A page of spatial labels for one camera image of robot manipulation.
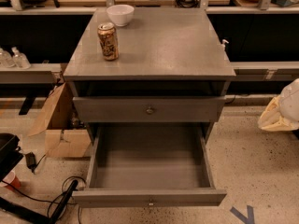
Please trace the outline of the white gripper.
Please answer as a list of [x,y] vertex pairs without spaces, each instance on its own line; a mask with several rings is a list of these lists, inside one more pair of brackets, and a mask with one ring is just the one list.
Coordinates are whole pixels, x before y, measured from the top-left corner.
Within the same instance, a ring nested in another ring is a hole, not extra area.
[[294,131],[299,129],[298,122],[280,116],[280,96],[274,97],[258,120],[258,126],[268,132]]

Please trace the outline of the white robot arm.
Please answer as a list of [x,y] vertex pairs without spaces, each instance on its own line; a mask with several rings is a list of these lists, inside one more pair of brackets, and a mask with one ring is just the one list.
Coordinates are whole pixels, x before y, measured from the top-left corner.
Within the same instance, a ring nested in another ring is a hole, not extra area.
[[299,129],[299,78],[270,101],[258,120],[258,127],[268,132]]

